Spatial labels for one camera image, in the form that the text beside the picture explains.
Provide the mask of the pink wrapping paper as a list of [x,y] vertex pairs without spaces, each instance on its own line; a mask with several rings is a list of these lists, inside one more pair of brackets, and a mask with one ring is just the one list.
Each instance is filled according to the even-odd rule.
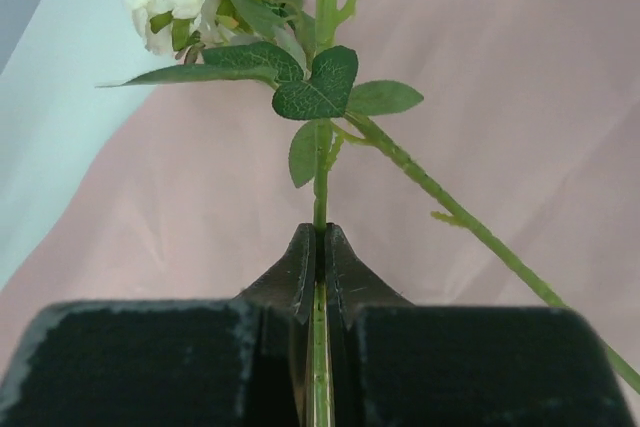
[[[639,362],[639,0],[358,0],[378,124],[630,364]],[[122,0],[40,0],[1,73],[1,357],[63,300],[229,297],[312,216],[296,125],[253,82],[163,65]]]

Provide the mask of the white rose stem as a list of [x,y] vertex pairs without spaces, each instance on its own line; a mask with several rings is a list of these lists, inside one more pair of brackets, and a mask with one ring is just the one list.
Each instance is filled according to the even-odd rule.
[[299,123],[289,149],[296,187],[311,185],[313,220],[286,254],[242,295],[281,313],[290,328],[280,351],[267,324],[263,356],[300,426],[359,426],[359,391],[349,366],[347,300],[339,281],[338,228],[327,220],[328,176],[344,143],[373,146],[401,166],[398,148],[373,122],[423,97],[397,81],[356,80],[354,50],[338,45],[337,28],[357,0],[124,0],[146,49],[173,55],[172,66],[135,78],[138,85],[255,80],[272,87],[275,113]]

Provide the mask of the pink bud flower stem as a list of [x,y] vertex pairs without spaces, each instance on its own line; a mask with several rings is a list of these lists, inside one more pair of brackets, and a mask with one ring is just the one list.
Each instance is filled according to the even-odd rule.
[[387,157],[405,176],[435,200],[442,212],[433,211],[431,216],[448,225],[469,231],[481,244],[488,248],[503,264],[516,275],[540,300],[552,308],[569,307],[553,288],[529,268],[502,240],[488,227],[468,212],[410,154],[395,142],[373,120],[363,114],[348,113],[345,120],[358,131],[352,134],[336,122],[330,123],[334,135],[344,141],[373,147]]

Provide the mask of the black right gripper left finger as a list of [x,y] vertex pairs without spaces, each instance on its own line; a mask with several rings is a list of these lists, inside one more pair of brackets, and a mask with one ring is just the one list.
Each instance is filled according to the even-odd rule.
[[316,235],[230,299],[51,304],[1,382],[5,426],[301,426]]

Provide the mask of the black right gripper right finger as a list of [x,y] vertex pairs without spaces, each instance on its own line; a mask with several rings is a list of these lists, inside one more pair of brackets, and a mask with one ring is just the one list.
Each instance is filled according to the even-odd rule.
[[603,344],[574,311],[419,306],[325,234],[340,426],[626,426]]

